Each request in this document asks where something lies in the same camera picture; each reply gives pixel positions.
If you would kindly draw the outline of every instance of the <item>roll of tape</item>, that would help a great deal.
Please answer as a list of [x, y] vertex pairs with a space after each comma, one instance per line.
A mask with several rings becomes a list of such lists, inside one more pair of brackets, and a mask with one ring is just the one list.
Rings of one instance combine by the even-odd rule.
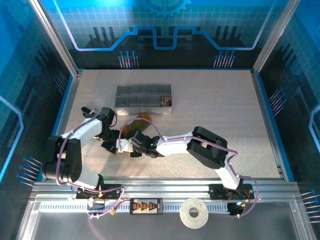
[[[198, 212], [196, 217], [190, 215], [190, 209], [195, 208]], [[203, 227], [209, 217], [207, 206], [198, 198], [188, 198], [180, 208], [180, 218], [184, 225], [191, 229]]]

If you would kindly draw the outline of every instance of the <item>circuit pattern graphic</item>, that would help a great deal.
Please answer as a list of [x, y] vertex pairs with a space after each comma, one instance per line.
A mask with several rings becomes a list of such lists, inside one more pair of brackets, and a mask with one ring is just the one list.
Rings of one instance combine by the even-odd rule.
[[187, 4], [191, 4], [190, 0], [143, 0], [141, 2], [145, 11], [155, 14], [157, 17], [167, 16], [173, 17], [174, 14], [179, 15], [182, 10], [186, 10]]

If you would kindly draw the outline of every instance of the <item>white robotic arm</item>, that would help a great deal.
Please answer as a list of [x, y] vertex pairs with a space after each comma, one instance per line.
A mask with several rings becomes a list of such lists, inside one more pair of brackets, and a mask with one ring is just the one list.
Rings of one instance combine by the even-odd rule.
[[132, 157], [146, 154], [152, 158], [169, 156], [172, 154], [191, 154], [205, 166], [214, 169], [222, 180], [225, 188], [235, 190], [239, 186], [240, 178], [235, 175], [227, 161], [227, 152], [203, 142], [213, 143], [216, 146], [227, 148], [227, 141], [214, 133], [197, 126], [193, 132], [179, 136], [156, 136], [150, 138], [135, 129], [120, 140], [118, 146], [118, 130], [110, 130], [115, 113], [110, 108], [103, 108], [100, 115], [87, 114], [84, 124], [77, 131], [70, 131], [61, 136], [48, 139], [47, 153], [43, 165], [42, 175], [48, 179], [56, 179], [57, 154], [62, 142], [67, 140], [63, 154], [63, 164], [60, 167], [59, 179], [62, 182], [72, 182], [89, 189], [96, 189], [100, 175], [92, 173], [85, 166], [81, 158], [81, 148], [91, 138], [102, 140], [102, 147], [112, 153], [131, 152]]

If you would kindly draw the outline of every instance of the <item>aluminum frame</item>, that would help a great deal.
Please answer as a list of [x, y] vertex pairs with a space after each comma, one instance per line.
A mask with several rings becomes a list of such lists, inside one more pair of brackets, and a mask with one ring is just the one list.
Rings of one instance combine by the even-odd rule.
[[29, 0], [30, 5], [38, 16], [40, 22], [42, 23], [46, 33], [50, 37], [52, 43], [54, 44], [56, 50], [58, 51], [60, 57], [62, 58], [64, 64], [68, 68], [69, 72], [75, 78], [78, 74], [78, 67], [75, 64], [71, 54], [69, 53], [65, 43], [63, 42], [59, 32], [55, 28], [50, 17], [48, 17], [47, 10], [44, 5], [39, 0]]
[[289, 0], [284, 7], [280, 17], [276, 21], [267, 41], [265, 42], [258, 58], [253, 66], [254, 74], [256, 75], [261, 71], [264, 64], [266, 63], [272, 50], [275, 48], [279, 38], [284, 33], [286, 26], [288, 25], [291, 17], [296, 11], [297, 6], [301, 0]]
[[[296, 182], [285, 182], [279, 178], [256, 180], [259, 186], [258, 204], [289, 203], [300, 239], [316, 239]], [[236, 202], [210, 200], [209, 184], [222, 184], [217, 178], [110, 177], [104, 182], [123, 185], [126, 189], [123, 199], [160, 197], [164, 203], [182, 203], [188, 198], [199, 198], [205, 203]], [[244, 183], [252, 184], [253, 191], [256, 192], [253, 181], [245, 180]], [[66, 204], [66, 201], [80, 201], [75, 197], [76, 193], [70, 186], [58, 186], [53, 180], [35, 183], [16, 239], [32, 239], [41, 203], [54, 202], [57, 206]]]

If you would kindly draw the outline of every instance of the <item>gear logo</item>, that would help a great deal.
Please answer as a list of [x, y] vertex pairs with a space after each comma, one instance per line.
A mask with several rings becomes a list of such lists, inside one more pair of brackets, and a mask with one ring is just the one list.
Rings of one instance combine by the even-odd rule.
[[179, 15], [181, 10], [186, 10], [186, 5], [191, 4], [190, 0], [143, 0], [144, 10], [157, 17], [166, 16], [173, 17], [174, 14]]
[[30, 5], [28, 0], [7, 0], [5, 4], [15, 18], [15, 20], [20, 24], [25, 24], [30, 17]]

